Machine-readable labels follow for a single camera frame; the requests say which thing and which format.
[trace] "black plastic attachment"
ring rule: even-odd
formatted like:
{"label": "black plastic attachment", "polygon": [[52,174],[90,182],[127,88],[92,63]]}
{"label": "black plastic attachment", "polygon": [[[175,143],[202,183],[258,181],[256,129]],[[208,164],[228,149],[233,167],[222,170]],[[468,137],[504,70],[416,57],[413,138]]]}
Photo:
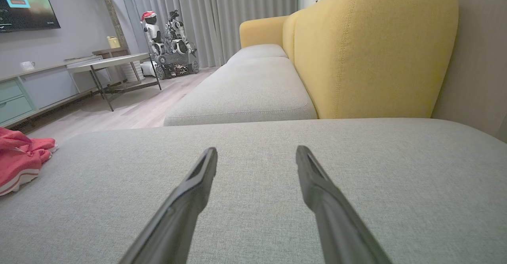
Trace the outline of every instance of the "black plastic attachment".
{"label": "black plastic attachment", "polygon": [[217,172],[217,149],[203,152],[194,168],[155,213],[120,264],[186,263],[197,216],[208,204]]}
{"label": "black plastic attachment", "polygon": [[297,147],[296,163],[303,200],[315,213],[326,263],[391,263],[308,147]]}

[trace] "santa hat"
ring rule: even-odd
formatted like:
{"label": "santa hat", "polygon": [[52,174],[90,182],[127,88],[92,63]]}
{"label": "santa hat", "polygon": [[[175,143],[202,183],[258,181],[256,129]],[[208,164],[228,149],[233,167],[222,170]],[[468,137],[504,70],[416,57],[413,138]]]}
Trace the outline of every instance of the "santa hat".
{"label": "santa hat", "polygon": [[141,16],[141,23],[143,23],[145,19],[149,19],[150,17],[157,17],[157,14],[152,10],[143,13],[143,15]]}

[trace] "red towel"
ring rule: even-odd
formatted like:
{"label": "red towel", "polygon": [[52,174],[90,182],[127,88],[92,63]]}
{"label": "red towel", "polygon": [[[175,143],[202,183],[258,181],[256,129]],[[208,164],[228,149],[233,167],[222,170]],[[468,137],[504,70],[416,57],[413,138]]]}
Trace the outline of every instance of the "red towel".
{"label": "red towel", "polygon": [[38,176],[42,163],[56,150],[52,138],[28,138],[19,131],[0,127],[0,196]]}

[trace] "sofa seat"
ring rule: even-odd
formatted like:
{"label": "sofa seat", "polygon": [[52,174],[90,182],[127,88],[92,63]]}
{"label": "sofa seat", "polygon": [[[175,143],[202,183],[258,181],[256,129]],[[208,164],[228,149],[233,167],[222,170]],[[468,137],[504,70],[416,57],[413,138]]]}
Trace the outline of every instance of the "sofa seat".
{"label": "sofa seat", "polygon": [[170,109],[164,125],[315,118],[315,107],[290,60],[264,57],[220,67]]}
{"label": "sofa seat", "polygon": [[240,49],[235,55],[232,55],[227,63],[234,63],[244,59],[264,58],[264,57],[285,57],[287,55],[284,49],[277,44],[258,44]]}
{"label": "sofa seat", "polygon": [[217,175],[189,264],[323,263],[307,145],[393,263],[505,263],[507,144],[431,119],[293,120],[76,136],[0,197],[0,263],[115,264],[205,148]]}

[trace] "yellow container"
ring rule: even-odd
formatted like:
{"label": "yellow container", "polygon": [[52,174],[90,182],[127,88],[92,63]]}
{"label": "yellow container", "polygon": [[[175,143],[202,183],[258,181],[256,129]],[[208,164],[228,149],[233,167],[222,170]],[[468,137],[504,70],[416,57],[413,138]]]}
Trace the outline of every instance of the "yellow container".
{"label": "yellow container", "polygon": [[112,49],[117,49],[120,46],[120,41],[119,39],[117,39],[116,37],[114,36],[108,36],[107,37],[107,42],[109,42],[109,46],[112,48]]}

